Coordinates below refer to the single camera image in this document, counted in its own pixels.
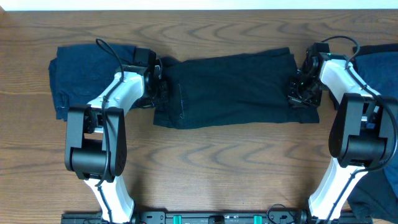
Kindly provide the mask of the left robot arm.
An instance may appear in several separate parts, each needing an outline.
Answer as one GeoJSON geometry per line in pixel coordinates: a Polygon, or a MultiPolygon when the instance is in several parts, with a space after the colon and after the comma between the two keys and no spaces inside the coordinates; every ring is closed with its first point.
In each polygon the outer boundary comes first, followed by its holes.
{"type": "Polygon", "coordinates": [[[134,201],[122,172],[127,160],[125,117],[131,108],[167,101],[163,65],[151,49],[137,48],[120,63],[114,80],[96,98],[68,111],[65,167],[93,191],[101,211],[64,214],[62,223],[134,223],[134,201]]]}

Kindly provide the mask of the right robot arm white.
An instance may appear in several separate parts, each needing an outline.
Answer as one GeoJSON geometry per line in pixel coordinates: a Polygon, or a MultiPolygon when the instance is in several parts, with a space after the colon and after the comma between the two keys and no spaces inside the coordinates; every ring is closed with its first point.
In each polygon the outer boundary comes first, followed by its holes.
{"type": "Polygon", "coordinates": [[[383,169],[396,153],[397,100],[373,90],[351,62],[331,53],[326,40],[315,42],[290,81],[291,107],[317,108],[327,90],[337,110],[328,138],[329,166],[297,223],[372,223],[341,209],[360,179],[383,169]]]}

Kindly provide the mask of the black shorts garment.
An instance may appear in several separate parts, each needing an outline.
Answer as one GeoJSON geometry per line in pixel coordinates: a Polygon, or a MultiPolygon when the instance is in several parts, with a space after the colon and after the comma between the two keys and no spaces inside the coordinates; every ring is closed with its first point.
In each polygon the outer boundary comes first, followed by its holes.
{"type": "Polygon", "coordinates": [[[169,100],[153,124],[196,129],[245,123],[318,123],[314,108],[287,100],[297,65],[289,48],[179,62],[163,59],[169,100]]]}

